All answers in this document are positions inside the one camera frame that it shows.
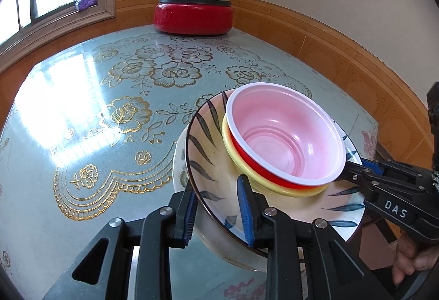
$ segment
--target window frame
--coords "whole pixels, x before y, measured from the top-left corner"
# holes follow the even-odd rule
[[[0,45],[0,73],[57,37],[86,25],[115,17],[115,0],[97,0],[96,6],[81,12],[76,11],[75,2],[70,2],[39,17],[36,17],[35,0],[31,0],[30,6],[31,23],[21,27],[18,21],[19,32]]]

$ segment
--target hand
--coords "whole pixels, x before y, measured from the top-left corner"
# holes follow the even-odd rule
[[[396,246],[393,261],[393,283],[399,285],[406,275],[412,275],[415,270],[427,270],[434,267],[439,256],[439,245],[434,245],[418,252],[418,245],[407,234],[401,235]]]

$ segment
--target red pot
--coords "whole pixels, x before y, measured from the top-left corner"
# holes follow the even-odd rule
[[[232,29],[229,0],[159,0],[154,26],[171,34],[221,35]]]

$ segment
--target screw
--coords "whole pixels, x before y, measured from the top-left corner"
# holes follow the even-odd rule
[[[110,227],[117,228],[122,224],[122,220],[120,218],[112,218],[108,223]]]
[[[267,208],[264,210],[264,213],[265,213],[267,216],[269,216],[269,217],[276,216],[276,215],[277,215],[277,209],[275,209],[274,207],[267,207]]]
[[[317,218],[315,221],[317,228],[326,228],[328,226],[328,222],[326,222],[324,219]]]
[[[170,214],[172,214],[172,212],[174,212],[174,210],[169,206],[165,206],[160,209],[160,214],[162,216],[169,216]]]

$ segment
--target stacked bowls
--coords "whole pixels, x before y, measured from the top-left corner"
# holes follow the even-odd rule
[[[232,93],[222,135],[236,167],[258,190],[313,196],[346,162],[331,117],[303,94],[272,83],[252,83]]]

